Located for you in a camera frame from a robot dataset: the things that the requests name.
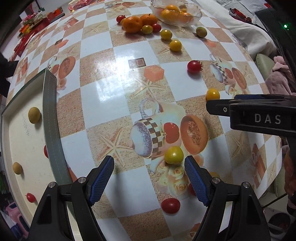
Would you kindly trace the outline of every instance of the green cushion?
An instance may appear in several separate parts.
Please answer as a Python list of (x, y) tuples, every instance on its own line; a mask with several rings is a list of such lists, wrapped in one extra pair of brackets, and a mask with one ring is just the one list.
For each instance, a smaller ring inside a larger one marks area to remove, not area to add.
[(275, 65), (274, 61), (264, 54), (257, 54), (256, 56), (256, 65), (263, 76), (263, 79), (266, 80), (272, 71), (272, 67)]
[(284, 186), (285, 186), (285, 168), (283, 165), (274, 180), (274, 192), (277, 197), (280, 197), (281, 195), (286, 193)]

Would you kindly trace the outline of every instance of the metal screw head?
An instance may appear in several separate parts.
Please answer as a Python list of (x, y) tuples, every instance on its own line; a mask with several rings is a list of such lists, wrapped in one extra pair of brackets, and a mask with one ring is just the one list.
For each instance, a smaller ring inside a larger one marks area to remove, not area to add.
[(217, 177), (212, 178), (213, 183), (219, 183), (221, 180)]
[(79, 179), (78, 179), (78, 182), (79, 183), (84, 183), (86, 181), (86, 178), (85, 177), (80, 177)]
[(51, 182), (51, 183), (49, 183), (48, 186), (49, 186), (50, 188), (53, 188), (53, 187), (55, 186), (55, 182)]
[(245, 188), (249, 188), (249, 187), (251, 186), (248, 182), (244, 182), (242, 185), (243, 185)]

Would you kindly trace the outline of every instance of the pink cloth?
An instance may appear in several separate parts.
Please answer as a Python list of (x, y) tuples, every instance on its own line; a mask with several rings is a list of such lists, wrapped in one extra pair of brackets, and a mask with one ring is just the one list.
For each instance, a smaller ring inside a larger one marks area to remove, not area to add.
[(289, 83), (294, 86), (295, 80), (282, 56), (274, 57), (275, 65), (271, 74), (265, 80), (270, 94), (295, 95), (291, 92)]

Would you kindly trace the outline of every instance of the glass bowl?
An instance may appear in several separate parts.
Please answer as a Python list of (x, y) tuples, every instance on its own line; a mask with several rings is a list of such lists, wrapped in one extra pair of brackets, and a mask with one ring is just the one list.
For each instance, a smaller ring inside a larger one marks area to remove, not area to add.
[[(175, 5), (182, 12), (166, 9), (168, 5)], [(179, 27), (197, 25), (202, 17), (196, 4), (178, 0), (151, 0), (150, 9), (162, 22)]]

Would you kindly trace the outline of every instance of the black cable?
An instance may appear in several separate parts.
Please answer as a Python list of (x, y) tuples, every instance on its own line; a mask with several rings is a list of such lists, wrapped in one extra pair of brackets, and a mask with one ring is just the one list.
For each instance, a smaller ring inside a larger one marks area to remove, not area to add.
[(283, 197), (284, 197), (284, 196), (286, 196), (286, 195), (287, 195), (286, 193), (285, 193), (285, 194), (283, 194), (283, 195), (281, 195), (280, 197), (278, 197), (278, 198), (274, 199), (273, 201), (271, 201), (270, 203), (266, 204), (266, 205), (265, 205), (265, 206), (263, 206), (262, 208), (264, 209), (264, 208), (268, 207), (269, 205), (271, 205), (271, 204), (273, 204), (274, 202), (276, 202), (276, 201), (280, 200), (281, 198), (283, 198)]

